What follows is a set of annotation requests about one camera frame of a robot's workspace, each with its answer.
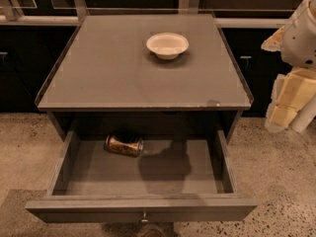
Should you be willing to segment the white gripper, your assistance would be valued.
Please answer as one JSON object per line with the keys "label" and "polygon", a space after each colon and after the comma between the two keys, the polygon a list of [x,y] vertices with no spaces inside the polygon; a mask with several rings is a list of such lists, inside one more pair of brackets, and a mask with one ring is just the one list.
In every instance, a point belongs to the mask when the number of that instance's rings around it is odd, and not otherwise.
{"label": "white gripper", "polygon": [[281,59],[294,68],[274,82],[265,121],[269,132],[287,129],[316,95],[316,19],[309,3],[299,7],[261,49],[275,52],[280,46]]}

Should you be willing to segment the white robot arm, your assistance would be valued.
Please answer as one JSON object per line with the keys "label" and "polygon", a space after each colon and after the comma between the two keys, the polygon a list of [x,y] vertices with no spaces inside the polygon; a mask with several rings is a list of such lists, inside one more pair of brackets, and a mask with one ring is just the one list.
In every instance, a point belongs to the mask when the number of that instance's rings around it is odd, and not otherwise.
{"label": "white robot arm", "polygon": [[265,127],[274,133],[289,126],[301,132],[312,120],[304,112],[316,95],[316,0],[303,0],[261,49],[279,51],[281,60],[292,66],[276,77]]}

